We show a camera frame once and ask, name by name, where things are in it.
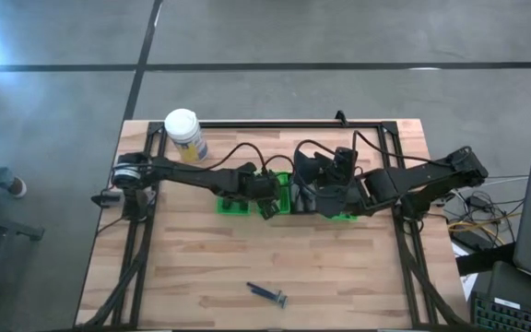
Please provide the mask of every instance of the green object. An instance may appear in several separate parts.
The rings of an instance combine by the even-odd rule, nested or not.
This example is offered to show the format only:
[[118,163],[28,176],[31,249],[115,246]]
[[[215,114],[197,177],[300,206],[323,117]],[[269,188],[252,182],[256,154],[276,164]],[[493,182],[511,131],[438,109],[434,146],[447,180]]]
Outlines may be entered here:
[[278,172],[276,176],[280,182],[279,200],[276,201],[276,205],[280,209],[278,214],[290,214],[289,174],[287,172]]
[[[289,188],[289,174],[287,172],[279,172],[276,174],[277,179],[280,181],[280,193],[279,200],[276,202],[277,207],[280,209],[278,214],[290,213],[290,188]],[[217,213],[229,216],[249,216],[251,215],[251,209],[249,204],[247,208],[242,208],[242,204],[239,202],[232,202],[229,208],[224,207],[225,199],[217,197]]]
[[330,219],[332,222],[351,222],[358,220],[358,217],[355,216],[349,216],[346,214],[340,214],[339,216],[334,216]]
[[230,215],[230,216],[249,216],[251,210],[249,209],[249,203],[246,203],[246,207],[242,207],[242,204],[239,202],[230,203],[230,207],[226,208],[225,199],[222,197],[217,197],[217,213]]

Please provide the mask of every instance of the person's foot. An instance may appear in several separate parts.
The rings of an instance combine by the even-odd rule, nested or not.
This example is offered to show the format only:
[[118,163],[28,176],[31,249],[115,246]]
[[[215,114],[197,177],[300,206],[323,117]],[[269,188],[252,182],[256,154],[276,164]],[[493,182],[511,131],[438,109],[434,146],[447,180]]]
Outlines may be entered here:
[[26,183],[22,181],[22,179],[16,177],[14,178],[14,182],[7,188],[7,192],[11,194],[14,198],[21,198],[26,195],[28,192],[28,187],[26,186]]

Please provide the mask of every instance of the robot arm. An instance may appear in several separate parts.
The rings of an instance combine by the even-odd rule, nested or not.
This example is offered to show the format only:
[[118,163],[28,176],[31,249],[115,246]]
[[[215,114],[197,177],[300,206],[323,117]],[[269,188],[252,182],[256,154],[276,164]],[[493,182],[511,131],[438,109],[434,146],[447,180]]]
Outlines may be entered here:
[[[318,153],[314,158],[295,153],[293,183],[312,188],[304,198],[312,201],[312,212],[328,218],[341,213],[371,216],[400,203],[403,217],[420,219],[436,198],[456,188],[481,185],[489,175],[470,148],[409,169],[391,167],[354,176],[357,157],[358,152],[349,148],[337,148],[333,160]],[[143,190],[162,180],[203,187],[232,201],[254,201],[262,217],[270,219],[279,212],[276,201],[280,184],[272,171],[256,171],[251,162],[237,169],[213,171],[144,153],[127,153],[118,158],[112,184],[123,189],[124,215],[131,219],[146,217],[148,198]]]

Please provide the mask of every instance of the gray floor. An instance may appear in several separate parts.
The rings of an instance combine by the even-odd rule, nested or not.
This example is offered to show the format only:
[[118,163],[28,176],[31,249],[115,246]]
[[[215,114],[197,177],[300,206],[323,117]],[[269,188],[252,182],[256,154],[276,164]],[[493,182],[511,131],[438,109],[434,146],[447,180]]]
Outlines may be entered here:
[[[152,3],[1,0],[0,65],[135,64]],[[148,61],[531,61],[531,0],[166,0]],[[100,213],[89,197],[133,77],[0,73],[0,161],[29,184],[0,208],[46,228],[40,243],[14,243],[0,328],[71,326]],[[146,73],[134,117],[179,107],[203,119],[421,118],[434,158],[470,145],[492,175],[525,174],[531,158],[531,69]],[[525,182],[485,190],[515,199]]]

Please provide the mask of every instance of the wooden tabletop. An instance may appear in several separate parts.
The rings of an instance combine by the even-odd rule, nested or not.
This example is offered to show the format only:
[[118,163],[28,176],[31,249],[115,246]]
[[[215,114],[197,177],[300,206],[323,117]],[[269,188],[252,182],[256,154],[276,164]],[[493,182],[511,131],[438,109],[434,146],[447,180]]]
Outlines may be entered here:
[[[404,154],[428,158],[420,120],[396,121]],[[147,126],[147,121],[125,122],[117,155],[142,150]],[[378,144],[374,130],[360,131]],[[352,129],[205,130],[209,158],[200,165],[222,159],[240,142],[254,143],[266,158],[275,154],[292,156],[296,144],[306,138],[330,148],[350,147],[351,133]],[[312,155],[317,147],[305,145],[301,150]],[[358,164],[364,170],[382,167],[380,153],[363,141],[358,150]],[[171,142],[166,154],[169,159],[179,160]],[[241,148],[223,167],[237,167],[246,161],[259,165],[254,150]],[[408,167],[417,164],[407,160]],[[273,160],[268,168],[290,171],[285,160]],[[121,210],[104,210],[100,226],[117,219]],[[161,183],[140,328],[409,327],[390,210],[351,223],[333,223],[321,216],[263,220],[256,213],[249,217],[223,216],[215,210],[216,198],[206,189]],[[424,221],[421,238],[431,281],[446,302],[467,319],[446,225],[440,218]],[[120,222],[97,238],[78,323],[92,317],[115,286],[126,234],[127,223]],[[245,286],[247,281],[282,290],[289,297],[287,308],[282,310],[252,295]],[[425,315],[417,282],[416,293],[419,309]],[[124,319],[128,318],[130,297]]]

